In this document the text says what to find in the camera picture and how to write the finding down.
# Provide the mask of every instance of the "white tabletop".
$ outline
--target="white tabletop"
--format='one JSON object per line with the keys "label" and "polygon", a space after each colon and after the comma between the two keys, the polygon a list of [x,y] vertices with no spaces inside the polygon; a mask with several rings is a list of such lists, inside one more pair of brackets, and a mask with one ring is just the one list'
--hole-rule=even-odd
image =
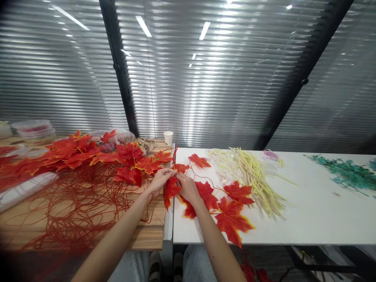
{"label": "white tabletop", "polygon": [[[188,164],[192,154],[206,157],[206,149],[179,148],[176,163]],[[262,151],[252,151],[262,160]],[[275,176],[267,176],[270,186],[296,207],[288,206],[282,211],[286,218],[268,218],[265,212],[244,206],[242,215],[248,217],[256,227],[248,233],[239,232],[243,244],[376,244],[376,192],[363,189],[369,197],[340,187],[331,179],[335,177],[324,166],[310,160],[305,155],[313,153],[275,152],[284,160],[285,167],[278,173],[295,182],[299,187]],[[322,154],[329,159],[351,159],[357,165],[369,166],[374,155]],[[193,166],[200,176],[211,178],[214,185],[222,187],[219,177],[212,168],[200,169]],[[192,170],[188,176],[193,177]],[[196,177],[195,181],[206,182]],[[225,195],[219,191],[216,197]],[[197,218],[184,218],[185,205],[179,199],[174,201],[174,244],[202,243],[203,239]]]}

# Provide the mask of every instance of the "bundle of yellow stems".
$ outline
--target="bundle of yellow stems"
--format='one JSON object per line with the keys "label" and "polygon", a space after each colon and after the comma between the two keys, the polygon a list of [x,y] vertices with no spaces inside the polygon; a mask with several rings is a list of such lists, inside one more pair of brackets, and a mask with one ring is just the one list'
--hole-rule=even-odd
{"label": "bundle of yellow stems", "polygon": [[252,186],[252,198],[257,206],[269,217],[275,215],[284,219],[281,210],[285,208],[286,199],[277,194],[265,180],[265,163],[260,164],[257,158],[241,148],[231,148],[237,168],[242,172],[238,179],[241,185]]}

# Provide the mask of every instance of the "floor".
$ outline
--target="floor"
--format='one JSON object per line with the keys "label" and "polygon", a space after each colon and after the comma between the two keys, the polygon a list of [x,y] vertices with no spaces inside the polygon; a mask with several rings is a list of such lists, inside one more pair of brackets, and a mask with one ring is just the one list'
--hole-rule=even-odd
{"label": "floor", "polygon": [[[237,260],[242,257],[255,268],[264,268],[272,281],[278,281],[287,268],[293,266],[290,256],[282,246],[244,246],[243,250],[231,246]],[[13,264],[16,269],[22,269],[22,281],[30,281],[30,277],[39,275],[38,281],[70,281],[85,257],[69,257],[55,253],[28,252],[17,255]],[[284,282],[317,282],[310,274],[293,269]]]}

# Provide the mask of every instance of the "horizontal blinds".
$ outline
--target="horizontal blinds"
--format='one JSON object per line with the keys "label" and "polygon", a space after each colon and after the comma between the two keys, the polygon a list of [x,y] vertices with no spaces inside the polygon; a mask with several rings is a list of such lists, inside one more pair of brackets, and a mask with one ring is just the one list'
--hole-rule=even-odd
{"label": "horizontal blinds", "polygon": [[171,130],[180,146],[252,149],[316,40],[328,1],[115,4],[140,135]]}
{"label": "horizontal blinds", "polygon": [[268,148],[376,154],[376,2],[355,0]]}
{"label": "horizontal blinds", "polygon": [[127,129],[99,2],[9,2],[0,24],[0,118],[49,119],[58,134]]}

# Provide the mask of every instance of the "forearm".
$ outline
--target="forearm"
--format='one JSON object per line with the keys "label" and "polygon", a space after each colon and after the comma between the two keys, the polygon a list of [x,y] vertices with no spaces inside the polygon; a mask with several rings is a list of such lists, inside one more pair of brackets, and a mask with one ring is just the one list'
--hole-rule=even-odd
{"label": "forearm", "polygon": [[191,203],[199,220],[204,244],[218,282],[246,281],[229,245],[201,198]]}
{"label": "forearm", "polygon": [[145,212],[148,198],[152,198],[149,195],[145,191],[138,197],[94,248],[72,281],[107,281],[110,278]]}

